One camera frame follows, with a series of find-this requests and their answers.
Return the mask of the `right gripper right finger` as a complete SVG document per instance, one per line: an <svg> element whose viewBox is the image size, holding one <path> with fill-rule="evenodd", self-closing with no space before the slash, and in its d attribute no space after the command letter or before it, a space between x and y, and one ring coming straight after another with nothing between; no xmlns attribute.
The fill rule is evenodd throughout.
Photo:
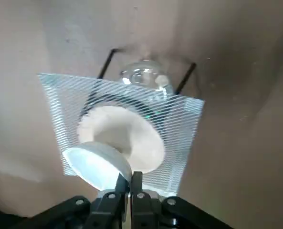
<svg viewBox="0 0 283 229"><path fill-rule="evenodd" d="M153 198L142 188L143 173L131 177L131 228L133 229L230 229L186 200L171 196Z"/></svg>

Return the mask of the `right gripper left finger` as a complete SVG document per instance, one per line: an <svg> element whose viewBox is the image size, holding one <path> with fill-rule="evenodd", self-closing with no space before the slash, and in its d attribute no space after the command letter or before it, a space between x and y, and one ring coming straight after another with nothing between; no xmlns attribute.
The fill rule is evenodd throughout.
<svg viewBox="0 0 283 229"><path fill-rule="evenodd" d="M120 229L128 181L118 175L115 187L90 202L70 198L24 221L25 229Z"/></svg>

